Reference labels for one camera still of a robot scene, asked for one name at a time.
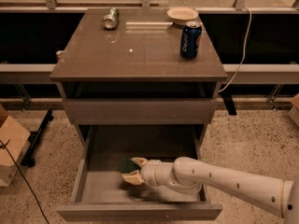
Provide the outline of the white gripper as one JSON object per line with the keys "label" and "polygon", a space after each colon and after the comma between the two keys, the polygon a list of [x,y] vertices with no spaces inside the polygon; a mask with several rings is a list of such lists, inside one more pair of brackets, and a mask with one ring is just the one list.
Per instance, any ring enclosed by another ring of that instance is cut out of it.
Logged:
{"label": "white gripper", "polygon": [[139,186],[144,182],[150,187],[158,187],[161,183],[156,176],[156,169],[161,163],[159,160],[147,160],[145,158],[133,157],[131,161],[141,168],[141,174],[139,170],[132,171],[129,174],[122,174],[123,180],[131,185]]}

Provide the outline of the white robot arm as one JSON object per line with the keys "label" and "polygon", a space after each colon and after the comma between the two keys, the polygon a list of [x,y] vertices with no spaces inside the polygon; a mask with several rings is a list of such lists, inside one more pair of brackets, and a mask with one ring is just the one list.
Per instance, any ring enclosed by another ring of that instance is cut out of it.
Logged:
{"label": "white robot arm", "polygon": [[207,164],[188,157],[172,162],[125,158],[117,171],[123,180],[135,186],[166,186],[193,195],[209,185],[236,198],[282,217],[284,224],[299,224],[299,180],[255,175]]}

